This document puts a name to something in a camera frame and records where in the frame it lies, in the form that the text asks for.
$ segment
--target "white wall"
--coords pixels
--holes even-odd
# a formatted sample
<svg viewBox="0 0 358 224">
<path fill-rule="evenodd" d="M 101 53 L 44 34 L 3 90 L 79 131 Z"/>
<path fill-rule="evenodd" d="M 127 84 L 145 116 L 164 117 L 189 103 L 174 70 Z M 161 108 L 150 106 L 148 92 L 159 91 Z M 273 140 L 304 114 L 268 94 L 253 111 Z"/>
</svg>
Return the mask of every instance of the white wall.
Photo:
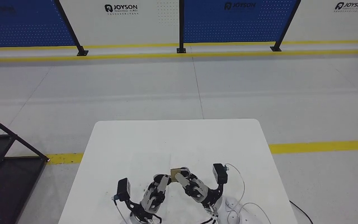
<svg viewBox="0 0 358 224">
<path fill-rule="evenodd" d="M 285 40 L 358 40 L 358 7 L 351 12 L 335 12 L 339 2 L 347 3 L 345 0 L 302 0 Z"/>
<path fill-rule="evenodd" d="M 335 12 L 338 2 L 302 0 L 285 40 L 358 40 L 358 7 L 351 12 Z M 61 3 L 82 45 L 178 42 L 178 0 L 61 0 Z M 106 4 L 137 4 L 138 14 L 108 15 Z"/>
</svg>

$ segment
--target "white table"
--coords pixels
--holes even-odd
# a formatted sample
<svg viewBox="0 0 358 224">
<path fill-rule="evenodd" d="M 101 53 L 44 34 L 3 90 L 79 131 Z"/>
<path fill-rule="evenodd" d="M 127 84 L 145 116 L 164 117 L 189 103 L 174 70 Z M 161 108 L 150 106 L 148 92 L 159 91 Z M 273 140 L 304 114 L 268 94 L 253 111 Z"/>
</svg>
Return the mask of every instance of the white table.
<svg viewBox="0 0 358 224">
<path fill-rule="evenodd" d="M 155 174 L 170 174 L 176 167 L 187 166 L 206 185 L 216 188 L 214 163 L 231 163 L 240 170 L 246 183 L 242 203 L 259 204 L 272 223 L 297 224 L 265 136 L 254 119 L 98 122 L 59 223 L 120 223 L 111 197 L 118 180 L 125 177 L 136 203 Z M 234 169 L 228 175 L 224 195 L 239 198 L 240 177 Z M 124 203 L 119 202 L 119 208 L 125 217 L 129 215 Z M 268 223 L 257 207 L 246 208 Z M 157 214 L 163 224 L 197 224 L 209 218 L 179 183 L 167 187 Z"/>
</svg>

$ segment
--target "joyson logo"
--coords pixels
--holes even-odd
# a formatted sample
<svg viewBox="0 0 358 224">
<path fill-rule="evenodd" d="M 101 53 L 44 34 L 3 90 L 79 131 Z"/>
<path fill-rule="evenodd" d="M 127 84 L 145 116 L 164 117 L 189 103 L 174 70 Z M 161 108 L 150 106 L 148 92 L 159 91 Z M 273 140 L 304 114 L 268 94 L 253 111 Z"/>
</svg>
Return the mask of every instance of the joyson logo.
<svg viewBox="0 0 358 224">
<path fill-rule="evenodd" d="M 227 2 L 225 3 L 224 10 L 243 10 L 245 8 L 255 8 L 256 2 Z"/>
<path fill-rule="evenodd" d="M 358 2 L 340 2 L 335 6 L 335 12 L 358 12 Z"/>
<path fill-rule="evenodd" d="M 138 15 L 137 4 L 106 4 L 105 10 L 108 15 Z"/>
</svg>

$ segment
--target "fence post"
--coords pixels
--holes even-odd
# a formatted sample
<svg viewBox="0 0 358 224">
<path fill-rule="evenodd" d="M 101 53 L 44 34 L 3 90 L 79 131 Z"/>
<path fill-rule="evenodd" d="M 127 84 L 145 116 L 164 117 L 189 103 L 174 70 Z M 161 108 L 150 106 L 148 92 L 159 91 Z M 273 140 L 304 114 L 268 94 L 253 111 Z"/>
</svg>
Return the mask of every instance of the fence post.
<svg viewBox="0 0 358 224">
<path fill-rule="evenodd" d="M 179 48 L 177 53 L 186 53 L 184 48 L 184 0 L 179 0 Z"/>
<path fill-rule="evenodd" d="M 282 41 L 283 41 L 283 39 L 284 39 L 284 37 L 285 37 L 285 35 L 286 35 L 286 32 L 287 32 L 288 28 L 290 27 L 290 24 L 291 24 L 291 22 L 292 22 L 292 19 L 293 19 L 293 17 L 295 16 L 295 13 L 296 13 L 297 8 L 298 8 L 298 6 L 300 5 L 300 3 L 301 3 L 301 0 L 297 0 L 297 1 L 296 1 L 295 6 L 294 6 L 294 8 L 293 8 L 293 10 L 292 10 L 292 12 L 291 12 L 291 15 L 290 15 L 290 17 L 289 17 L 289 19 L 288 19 L 288 21 L 287 21 L 287 23 L 286 23 L 286 25 L 285 25 L 285 28 L 284 28 L 284 30 L 283 30 L 283 32 L 282 32 L 282 34 L 281 34 L 279 40 L 276 41 L 276 43 L 275 43 L 274 46 L 271 46 L 271 47 L 270 47 L 273 52 L 280 52 L 280 51 L 281 51 L 281 49 L 280 49 L 281 43 L 282 43 Z"/>
<path fill-rule="evenodd" d="M 65 13 L 65 11 L 63 10 L 63 7 L 62 7 L 62 5 L 61 5 L 61 3 L 60 3 L 60 0 L 54 0 L 54 2 L 55 2 L 55 4 L 56 4 L 56 6 L 57 6 L 58 11 L 59 11 L 60 14 L 61 14 L 61 17 L 63 18 L 63 21 L 64 21 L 65 24 L 66 24 L 66 27 L 67 27 L 69 33 L 71 34 L 71 37 L 72 37 L 72 39 L 73 39 L 73 41 L 74 41 L 74 44 L 76 45 L 76 47 L 77 47 L 77 49 L 78 49 L 78 54 L 77 54 L 77 56 L 86 56 L 86 55 L 88 54 L 88 50 L 84 50 L 83 46 L 81 46 L 81 45 L 79 44 L 79 41 L 78 41 L 78 39 L 77 39 L 77 37 L 76 37 L 76 34 L 74 33 L 74 31 L 73 31 L 73 29 L 72 29 L 72 26 L 71 26 L 71 24 L 70 24 L 69 21 L 68 21 L 68 18 L 67 18 L 67 16 L 66 16 L 66 13 Z"/>
</svg>

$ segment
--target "white cable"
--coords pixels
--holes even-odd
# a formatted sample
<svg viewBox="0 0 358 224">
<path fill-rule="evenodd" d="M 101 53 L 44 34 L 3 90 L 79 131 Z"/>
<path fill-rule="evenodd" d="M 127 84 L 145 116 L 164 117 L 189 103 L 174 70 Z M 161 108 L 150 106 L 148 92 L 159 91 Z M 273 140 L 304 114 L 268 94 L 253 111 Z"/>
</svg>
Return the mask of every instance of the white cable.
<svg viewBox="0 0 358 224">
<path fill-rule="evenodd" d="M 240 203 L 241 199 L 244 197 L 246 186 L 245 186 L 244 178 L 242 178 L 242 175 L 241 175 L 240 171 L 239 171 L 234 165 L 232 165 L 232 164 L 225 164 L 225 166 L 226 166 L 226 165 L 232 166 L 232 167 L 240 174 L 242 183 L 243 183 L 243 185 L 244 185 L 244 190 L 243 190 L 243 192 L 242 192 L 242 195 L 241 195 L 240 199 L 238 200 L 238 202 L 236 203 L 236 205 L 235 205 L 233 208 L 231 208 L 230 211 L 228 211 L 229 214 L 228 214 L 228 216 L 227 216 L 227 222 L 229 223 L 229 216 L 230 216 L 230 214 L 231 214 L 232 212 L 235 212 L 235 213 L 239 216 L 239 214 L 238 214 L 234 209 L 235 209 L 236 206 Z"/>
<path fill-rule="evenodd" d="M 128 224 L 127 221 L 124 219 L 124 217 L 123 217 L 123 215 L 122 215 L 122 213 L 121 213 L 121 211 L 119 210 L 119 208 L 118 208 L 117 205 L 116 205 L 116 208 L 117 208 L 118 212 L 121 214 L 121 217 L 122 217 L 123 221 L 125 222 L 125 224 Z"/>
<path fill-rule="evenodd" d="M 245 205 L 247 205 L 247 204 L 254 204 L 254 205 L 256 205 L 259 209 L 261 209 L 261 211 L 265 214 L 265 216 L 266 216 L 266 218 L 267 218 L 267 220 L 268 220 L 268 222 L 271 224 L 271 221 L 270 221 L 270 219 L 269 219 L 269 217 L 267 216 L 267 214 L 266 214 L 266 212 L 258 205 L 258 204 L 256 204 L 256 203 L 253 203 L 253 202 L 248 202 L 248 203 L 245 203 L 241 208 L 240 208 L 240 210 L 239 210 L 239 214 L 240 214 L 240 212 L 241 212 L 241 210 L 242 210 L 242 208 L 245 206 Z"/>
<path fill-rule="evenodd" d="M 225 164 L 225 166 L 226 166 L 226 165 L 232 166 L 232 167 L 240 174 L 242 183 L 243 183 L 243 185 L 244 185 L 244 190 L 243 190 L 243 192 L 242 192 L 242 195 L 241 195 L 240 199 L 238 200 L 238 202 L 236 203 L 236 205 L 232 208 L 232 210 L 234 210 L 234 209 L 236 208 L 236 206 L 240 203 L 241 199 L 244 197 L 246 186 L 245 186 L 244 178 L 242 178 L 242 175 L 241 175 L 240 171 L 239 171 L 234 165 L 232 165 L 232 164 Z"/>
</svg>

